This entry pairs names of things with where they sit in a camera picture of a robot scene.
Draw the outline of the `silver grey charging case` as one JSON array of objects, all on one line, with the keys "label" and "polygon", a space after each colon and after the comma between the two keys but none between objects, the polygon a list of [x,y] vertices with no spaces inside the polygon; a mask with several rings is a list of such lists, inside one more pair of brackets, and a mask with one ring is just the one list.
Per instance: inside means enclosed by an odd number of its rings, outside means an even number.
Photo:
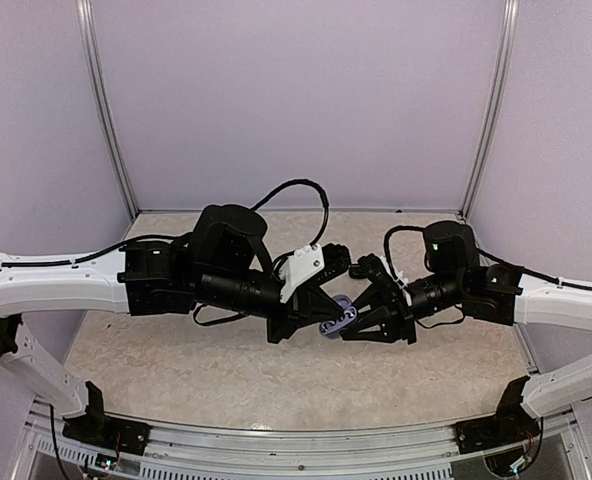
[{"label": "silver grey charging case", "polygon": [[319,324],[320,335],[328,340],[340,339],[342,333],[358,316],[358,311],[348,296],[336,295],[333,299],[342,308],[342,314],[337,318],[327,319]]}]

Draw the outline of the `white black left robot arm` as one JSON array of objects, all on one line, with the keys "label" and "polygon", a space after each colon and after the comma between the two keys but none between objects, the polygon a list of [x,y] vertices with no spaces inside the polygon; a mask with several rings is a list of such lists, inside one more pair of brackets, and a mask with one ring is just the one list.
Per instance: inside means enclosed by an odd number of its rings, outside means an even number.
[{"label": "white black left robot arm", "polygon": [[206,207],[194,228],[143,235],[83,256],[0,252],[0,364],[97,445],[116,434],[100,390],[77,379],[23,324],[28,312],[187,314],[204,304],[265,320],[278,343],[340,313],[323,285],[350,265],[346,247],[310,243],[273,260],[265,220],[239,205]]}]

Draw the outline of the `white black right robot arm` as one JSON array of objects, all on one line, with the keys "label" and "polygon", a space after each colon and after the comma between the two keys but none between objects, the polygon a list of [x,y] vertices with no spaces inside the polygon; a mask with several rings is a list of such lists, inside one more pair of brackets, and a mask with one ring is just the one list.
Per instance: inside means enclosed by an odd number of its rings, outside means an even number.
[{"label": "white black right robot arm", "polygon": [[[463,317],[498,325],[554,325],[592,332],[592,283],[574,283],[493,257],[475,242],[473,230],[456,221],[438,221],[419,228],[425,246],[428,276],[406,282],[395,271],[392,236],[407,226],[388,230],[384,255],[359,259],[353,271],[370,285],[353,306],[351,323],[340,330],[345,341],[413,343],[422,321],[456,308]],[[489,419],[487,433],[499,444],[511,442],[527,424],[563,407],[592,398],[592,353],[545,374],[508,384]]]}]

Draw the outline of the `aluminium front rail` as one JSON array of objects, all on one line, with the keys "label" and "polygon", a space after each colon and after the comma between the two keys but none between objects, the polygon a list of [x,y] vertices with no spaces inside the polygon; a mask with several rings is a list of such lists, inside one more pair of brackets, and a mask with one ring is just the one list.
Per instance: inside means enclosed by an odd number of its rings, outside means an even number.
[{"label": "aluminium front rail", "polygon": [[141,447],[68,439],[36,401],[13,479],[590,479],[572,414],[520,442],[467,450],[448,422],[366,430],[263,431],[148,421]]}]

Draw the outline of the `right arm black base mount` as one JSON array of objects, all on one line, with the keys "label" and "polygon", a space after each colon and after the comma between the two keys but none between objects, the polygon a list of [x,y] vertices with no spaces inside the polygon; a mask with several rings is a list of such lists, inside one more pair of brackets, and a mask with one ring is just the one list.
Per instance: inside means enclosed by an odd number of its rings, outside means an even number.
[{"label": "right arm black base mount", "polygon": [[454,425],[460,454],[469,454],[528,440],[541,433],[540,419],[531,417],[521,406],[522,391],[529,379],[512,380],[505,388],[493,414]]}]

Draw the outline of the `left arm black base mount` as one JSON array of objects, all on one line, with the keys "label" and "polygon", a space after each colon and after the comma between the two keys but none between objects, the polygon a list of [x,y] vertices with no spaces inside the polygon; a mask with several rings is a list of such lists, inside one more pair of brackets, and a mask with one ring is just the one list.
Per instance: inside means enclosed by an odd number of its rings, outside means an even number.
[{"label": "left arm black base mount", "polygon": [[63,436],[78,442],[111,449],[116,454],[143,456],[152,426],[135,420],[107,415],[102,391],[85,382],[87,403],[81,415],[64,420]]}]

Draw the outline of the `right aluminium corner post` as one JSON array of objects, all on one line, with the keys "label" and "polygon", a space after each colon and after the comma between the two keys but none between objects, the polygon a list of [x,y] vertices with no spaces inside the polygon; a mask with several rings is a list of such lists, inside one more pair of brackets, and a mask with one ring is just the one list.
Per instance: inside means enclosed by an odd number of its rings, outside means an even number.
[{"label": "right aluminium corner post", "polygon": [[500,38],[495,57],[490,93],[485,108],[483,124],[477,142],[474,163],[459,210],[460,217],[467,221],[473,212],[484,170],[489,158],[494,133],[503,103],[503,95],[510,70],[511,56],[519,15],[518,0],[504,2]]}]

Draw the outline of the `aluminium corner post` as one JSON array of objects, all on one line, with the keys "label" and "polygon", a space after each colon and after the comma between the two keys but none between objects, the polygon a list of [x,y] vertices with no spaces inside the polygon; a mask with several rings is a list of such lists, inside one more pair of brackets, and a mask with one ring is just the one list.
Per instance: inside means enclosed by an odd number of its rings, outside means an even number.
[{"label": "aluminium corner post", "polygon": [[129,219],[134,221],[138,217],[140,209],[123,158],[111,112],[95,31],[93,4],[90,0],[77,0],[76,11],[92,96],[97,110],[102,137],[108,151],[112,170],[116,177],[120,197]]},{"label": "aluminium corner post", "polygon": [[459,210],[460,217],[467,221],[473,212],[484,170],[489,158],[494,133],[503,103],[503,95],[510,70],[511,56],[519,15],[518,0],[504,2],[500,38],[495,57],[490,93],[485,108],[483,124],[477,142],[474,163]]}]

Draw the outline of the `left aluminium corner post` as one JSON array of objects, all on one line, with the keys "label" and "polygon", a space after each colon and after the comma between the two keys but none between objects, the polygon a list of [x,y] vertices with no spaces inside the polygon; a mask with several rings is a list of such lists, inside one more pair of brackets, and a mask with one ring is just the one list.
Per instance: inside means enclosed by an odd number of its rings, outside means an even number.
[{"label": "left aluminium corner post", "polygon": [[116,177],[120,197],[129,219],[134,221],[138,217],[140,209],[123,158],[111,112],[95,31],[93,4],[90,0],[77,0],[76,11],[92,96],[97,110],[102,137],[108,151],[112,170]]}]

